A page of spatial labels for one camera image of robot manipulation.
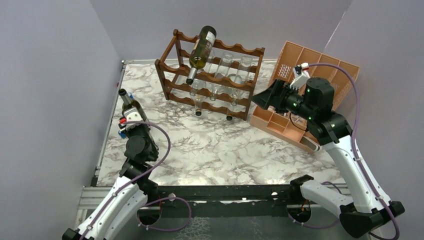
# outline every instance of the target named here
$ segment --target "gray wall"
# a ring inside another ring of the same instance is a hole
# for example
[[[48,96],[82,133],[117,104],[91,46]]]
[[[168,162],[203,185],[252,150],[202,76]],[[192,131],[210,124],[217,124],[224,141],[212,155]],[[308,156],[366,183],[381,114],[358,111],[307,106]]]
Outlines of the gray wall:
[[[85,0],[0,3],[0,239],[61,239],[94,174],[120,59]]]
[[[322,51],[352,0],[91,0],[122,59],[158,59],[174,29],[189,37],[205,25],[225,44],[265,47],[276,59],[285,41]],[[175,58],[172,51],[169,58]]]
[[[325,53],[361,67],[358,145],[391,199],[401,237],[423,239],[424,2],[354,0]],[[340,106],[353,124],[353,94]],[[383,228],[393,237],[391,223]]]

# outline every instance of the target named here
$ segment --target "wooden slat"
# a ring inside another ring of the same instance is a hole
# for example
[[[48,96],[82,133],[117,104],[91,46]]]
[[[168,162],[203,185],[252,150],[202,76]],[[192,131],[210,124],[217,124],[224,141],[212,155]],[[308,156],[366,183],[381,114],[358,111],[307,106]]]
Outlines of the wooden slat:
[[[165,84],[165,87],[167,87],[168,89],[178,89],[178,90],[188,92],[188,93],[191,92],[191,90],[192,90],[192,87],[190,87],[186,83],[175,84],[174,81],[171,82],[168,79],[164,80],[164,84]],[[202,88],[202,89],[197,90],[197,94],[205,96],[205,97],[209,97],[212,93],[208,89]],[[231,101],[232,101],[232,98],[230,97],[230,95],[228,95],[226,93],[221,93],[221,94],[217,95],[216,99],[221,100],[221,101],[225,101],[225,102],[229,102],[229,103],[231,103]],[[250,102],[248,98],[242,98],[242,99],[237,100],[237,104],[241,105],[241,106],[247,106],[247,104],[249,104],[248,102]]]
[[[170,54],[171,49],[173,48],[176,41],[177,41],[177,37],[173,36],[173,38],[171,39],[171,42],[169,42],[168,46],[166,47],[165,52],[160,57],[161,62],[165,62],[165,60],[167,59],[168,55]]]
[[[261,69],[261,64],[262,64],[262,58],[264,57],[264,54],[261,54],[259,56],[259,60],[257,61],[257,67],[256,67],[256,72],[254,73],[254,79],[253,79],[253,84],[252,84],[252,90],[249,92],[249,98],[248,99],[252,99],[253,96],[253,92],[255,90],[255,86],[256,86],[256,81],[258,80],[258,76],[259,76],[259,71]],[[248,115],[249,115],[249,108],[251,107],[251,102],[252,101],[248,101],[247,105],[246,105],[246,110],[244,111],[244,116],[243,116],[243,120],[247,120],[248,119]]]
[[[159,77],[163,94],[165,94],[165,99],[169,100],[168,94],[171,90],[168,91],[167,87],[165,86],[165,74],[164,74],[164,71],[161,70],[160,62],[161,61],[159,59],[156,59],[156,61],[154,62],[154,66],[156,67],[157,76]]]
[[[185,41],[185,42],[189,42],[189,43],[195,43],[199,36],[196,35],[195,37],[188,37],[188,36],[184,35],[184,33],[177,30],[176,37],[178,38],[178,40],[181,40],[181,41]],[[248,54],[248,55],[255,56],[255,57],[259,57],[261,54],[264,54],[263,48],[255,48],[253,50],[249,50],[249,49],[244,48],[239,43],[236,43],[232,46],[226,45],[226,44],[223,43],[223,41],[221,41],[219,39],[215,40],[213,47],[217,48],[217,49],[224,49],[224,50],[236,52],[236,53]]]
[[[178,33],[178,30],[175,29],[173,31],[174,37],[177,37],[177,33]],[[179,63],[180,66],[182,66],[184,64],[184,62],[183,62],[183,56],[181,56],[181,54],[180,54],[180,51],[181,51],[181,42],[180,42],[179,39],[177,39],[175,41],[175,48],[176,48],[176,57],[178,59],[178,63]]]
[[[184,58],[190,58],[190,54],[186,50],[184,50],[184,49],[181,49],[179,51],[179,54],[182,57],[184,57]],[[221,58],[220,57],[215,57],[215,58],[213,58],[212,63],[218,65],[218,64],[220,64],[220,61],[221,61]],[[230,68],[233,68],[233,69],[238,69],[239,66],[240,66],[240,62],[233,61],[229,67]],[[249,69],[249,72],[250,73],[255,73],[256,72],[256,68],[257,68],[256,66],[251,66],[250,69]]]
[[[189,75],[190,68],[186,65],[180,66],[179,68],[172,68],[172,67],[166,65],[166,63],[164,63],[164,62],[160,62],[159,63],[159,70],[169,72],[169,73],[172,73],[172,74],[183,75],[183,76],[187,77]],[[234,88],[234,89],[240,89],[240,90],[244,90],[244,91],[248,91],[248,92],[253,91],[251,81],[248,81],[244,84],[238,84],[238,83],[231,81],[231,79],[229,79],[228,77],[215,78],[212,75],[213,75],[213,73],[201,72],[201,73],[198,73],[195,76],[195,78],[209,82],[209,83],[227,86],[227,87]]]
[[[195,103],[193,102],[193,100],[191,98],[188,98],[188,97],[179,98],[172,93],[169,94],[169,99],[172,100],[172,101],[175,101],[175,102],[182,103],[182,104],[188,104],[188,105],[191,105],[191,106],[195,105]],[[205,102],[205,101],[202,103],[201,108],[206,109],[206,110],[210,110],[210,111],[213,111],[213,112],[218,112],[218,113],[221,113],[221,114],[227,114],[227,108],[226,107],[223,107],[223,106],[214,107],[214,106],[210,105],[208,102]],[[232,116],[242,119],[244,114],[245,113],[243,111],[239,111],[239,112],[233,112]]]

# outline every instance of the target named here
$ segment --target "wine bottle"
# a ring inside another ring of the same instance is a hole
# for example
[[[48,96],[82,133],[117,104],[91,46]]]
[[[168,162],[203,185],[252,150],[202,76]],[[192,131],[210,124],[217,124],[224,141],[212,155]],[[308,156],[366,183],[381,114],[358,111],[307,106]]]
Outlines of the wine bottle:
[[[145,111],[143,111],[142,106],[140,105],[140,103],[135,100],[135,99],[131,99],[130,96],[128,96],[128,93],[125,89],[121,88],[118,91],[119,96],[122,98],[123,104],[122,104],[122,115],[124,115],[124,112],[130,108],[136,108],[138,113],[140,113],[141,118],[143,119],[143,121],[148,122],[149,120],[147,119],[147,116],[145,114]]]
[[[206,65],[216,37],[217,31],[213,27],[202,27],[189,59],[191,69],[185,81],[188,85],[193,84],[197,71]]]

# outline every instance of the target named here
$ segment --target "orange plastic basket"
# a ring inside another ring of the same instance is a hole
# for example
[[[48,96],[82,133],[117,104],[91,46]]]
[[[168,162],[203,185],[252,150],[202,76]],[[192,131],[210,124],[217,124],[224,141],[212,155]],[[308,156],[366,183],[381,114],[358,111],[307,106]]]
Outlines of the orange plastic basket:
[[[338,65],[345,69],[354,81],[356,81],[360,69],[358,66],[345,61],[287,41],[278,57],[268,87],[275,79],[291,83],[295,79],[293,67],[302,63]],[[309,68],[308,72],[311,77],[325,78],[330,82],[334,88],[333,110],[335,110],[352,87],[349,79],[340,70],[329,66],[313,66]],[[299,90],[299,94],[302,95],[304,91],[305,86]],[[309,132],[301,130],[306,129],[307,121],[293,114],[291,116],[293,123],[291,123],[288,114],[277,114],[272,109],[265,110],[257,106],[250,118],[250,124],[309,153],[317,151],[319,149],[317,139]]]

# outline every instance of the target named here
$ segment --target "marble table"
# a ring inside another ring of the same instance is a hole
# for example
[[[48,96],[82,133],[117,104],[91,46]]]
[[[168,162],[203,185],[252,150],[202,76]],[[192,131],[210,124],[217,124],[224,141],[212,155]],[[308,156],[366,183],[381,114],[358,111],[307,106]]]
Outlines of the marble table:
[[[267,88],[274,66],[275,61],[262,63],[255,93]],[[170,154],[150,176],[159,185],[288,184],[305,174],[320,182],[344,183],[333,160],[324,151],[309,154],[251,126],[250,118],[227,121],[224,114],[208,110],[203,110],[198,117],[193,106],[165,100],[153,64],[127,65],[122,88],[132,93],[150,121],[170,136]],[[179,97],[189,96],[187,92],[173,93]],[[112,186],[126,159],[126,140],[118,135],[121,107],[122,100],[118,99],[98,187]],[[250,114],[255,107],[251,105]],[[156,129],[152,130],[152,136],[161,158],[167,148],[166,138]]]

